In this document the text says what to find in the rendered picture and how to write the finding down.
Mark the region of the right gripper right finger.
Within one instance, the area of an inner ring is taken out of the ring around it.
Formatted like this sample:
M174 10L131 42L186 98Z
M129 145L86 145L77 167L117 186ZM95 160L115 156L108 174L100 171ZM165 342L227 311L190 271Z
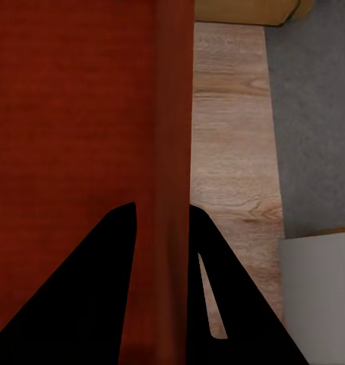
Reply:
M201 254L228 339L210 334ZM227 241L189 205L185 365L309 365Z

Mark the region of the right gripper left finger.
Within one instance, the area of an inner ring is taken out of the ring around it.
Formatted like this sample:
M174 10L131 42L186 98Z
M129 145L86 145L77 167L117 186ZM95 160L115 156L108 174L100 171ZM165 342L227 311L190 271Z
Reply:
M137 234L108 212L0 332L0 365L118 365Z

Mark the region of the storage box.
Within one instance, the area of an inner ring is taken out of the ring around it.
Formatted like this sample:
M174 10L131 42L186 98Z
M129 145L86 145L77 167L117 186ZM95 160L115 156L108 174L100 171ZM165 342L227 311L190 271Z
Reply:
M0 332L117 207L118 365L185 365L195 0L0 0Z

